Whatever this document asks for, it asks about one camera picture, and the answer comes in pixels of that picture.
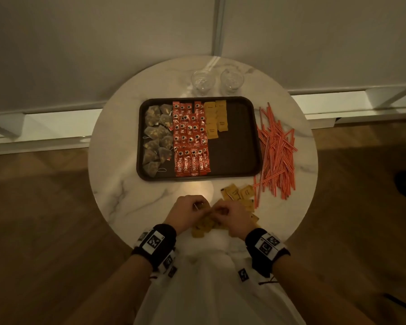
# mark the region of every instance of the clothing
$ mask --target clothing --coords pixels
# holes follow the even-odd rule
[[[305,324],[281,286],[251,268],[251,257],[177,254],[153,280],[134,324]]]

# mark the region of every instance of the person's left hand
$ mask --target person's left hand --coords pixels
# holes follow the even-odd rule
[[[194,203],[203,203],[203,210],[195,210]],[[183,233],[202,218],[210,209],[209,202],[201,195],[180,196],[174,203],[164,223],[176,230],[176,234]]]

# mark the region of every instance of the round table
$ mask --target round table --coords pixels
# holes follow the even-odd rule
[[[144,229],[162,223],[179,196],[203,195],[211,205],[222,198],[220,189],[232,183],[238,187],[253,184],[253,178],[226,178],[186,182],[147,182],[136,172],[138,110],[150,98],[197,97],[190,83],[196,70],[215,72],[217,82],[205,97],[223,96],[219,76],[226,68],[240,70],[245,81],[238,96],[259,107],[271,104],[285,128],[295,129],[294,153],[296,191],[287,200],[262,193],[255,214],[259,225],[287,240],[301,223],[311,203],[317,182],[317,150],[314,137],[301,109],[289,93],[272,78],[235,60],[191,56],[153,65],[129,79],[111,97],[93,130],[89,147],[89,177],[92,191],[105,220],[128,245],[132,246]],[[211,230],[194,239],[190,230],[179,235],[177,246],[185,253],[210,248],[244,251],[245,245],[230,238],[226,230]]]

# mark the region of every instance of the gray wall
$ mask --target gray wall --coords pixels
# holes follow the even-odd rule
[[[148,66],[211,54],[214,2],[0,0],[0,112],[105,100]]]
[[[227,0],[222,56],[283,87],[406,83],[406,0]]]

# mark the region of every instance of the clear plastic cup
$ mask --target clear plastic cup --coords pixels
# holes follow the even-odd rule
[[[200,94],[204,95],[215,85],[215,75],[209,70],[198,70],[191,76],[191,83]]]
[[[226,69],[221,73],[221,86],[227,93],[236,92],[244,84],[244,75],[238,70]]]

